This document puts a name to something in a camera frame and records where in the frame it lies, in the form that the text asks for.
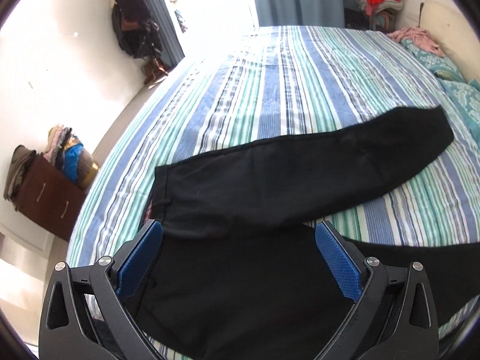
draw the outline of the silver bolt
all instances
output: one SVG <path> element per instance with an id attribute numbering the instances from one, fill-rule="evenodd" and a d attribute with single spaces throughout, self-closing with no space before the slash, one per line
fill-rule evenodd
<path id="1" fill-rule="evenodd" d="M 420 263 L 420 262 L 414 262 L 412 264 L 413 266 L 413 269 L 415 269 L 416 271 L 422 271 L 423 270 L 423 265 Z"/>
<path id="2" fill-rule="evenodd" d="M 107 266 L 107 265 L 109 265 L 111 262 L 112 262 L 112 258 L 111 258 L 110 256 L 103 256 L 103 257 L 100 257 L 100 259 L 98 260 L 98 263 L 99 263 L 101 266 Z"/>
<path id="3" fill-rule="evenodd" d="M 63 262 L 63 261 L 60 261 L 57 263 L 57 265 L 55 266 L 55 270 L 56 271 L 61 271 L 63 268 L 66 267 L 66 264 Z"/>
<path id="4" fill-rule="evenodd" d="M 376 257 L 369 257 L 367 259 L 367 264 L 369 264 L 369 266 L 378 266 L 380 264 L 380 260 Z"/>

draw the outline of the wooden cabinet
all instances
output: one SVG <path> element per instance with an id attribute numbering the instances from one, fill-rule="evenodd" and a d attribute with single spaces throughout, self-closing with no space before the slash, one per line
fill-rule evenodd
<path id="1" fill-rule="evenodd" d="M 39 154 L 13 204 L 27 218 L 68 241 L 85 193 Z"/>

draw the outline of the beige headboard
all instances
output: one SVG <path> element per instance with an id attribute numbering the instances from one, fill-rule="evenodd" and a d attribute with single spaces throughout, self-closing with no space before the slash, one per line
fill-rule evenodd
<path id="1" fill-rule="evenodd" d="M 480 82 L 480 42 L 459 11 L 426 0 L 421 11 L 420 27 L 431 32 L 467 81 L 476 79 Z"/>

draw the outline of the pink garment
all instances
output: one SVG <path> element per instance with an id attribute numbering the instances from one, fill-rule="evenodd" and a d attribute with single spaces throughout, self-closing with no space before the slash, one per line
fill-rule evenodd
<path id="1" fill-rule="evenodd" d="M 402 39 L 411 39 L 416 47 L 419 47 L 422 50 L 428 51 L 429 53 L 433 53 L 437 56 L 445 56 L 440 46 L 435 42 L 434 37 L 423 28 L 405 27 L 401 30 L 388 34 L 388 36 L 397 43 L 400 43 Z"/>
<path id="2" fill-rule="evenodd" d="M 49 143 L 43 154 L 43 157 L 49 162 L 52 156 L 53 149 L 57 146 L 57 143 L 59 141 L 59 137 L 62 131 L 63 131 L 63 125 L 58 124 L 55 127 L 53 127 L 49 132 Z"/>

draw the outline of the bed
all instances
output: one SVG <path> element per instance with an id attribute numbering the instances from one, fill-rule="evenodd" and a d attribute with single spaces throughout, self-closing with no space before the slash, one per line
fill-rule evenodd
<path id="1" fill-rule="evenodd" d="M 437 79 L 379 32 L 268 27 L 241 37 L 227 55 L 184 59 L 155 90 L 95 179 L 67 262 L 92 264 L 135 236 L 156 166 L 260 138 L 337 130 L 402 105 L 441 105 L 454 142 L 401 187 L 327 219 L 364 242 L 479 242 L 480 150 Z M 182 358 L 155 347 L 168 359 Z"/>

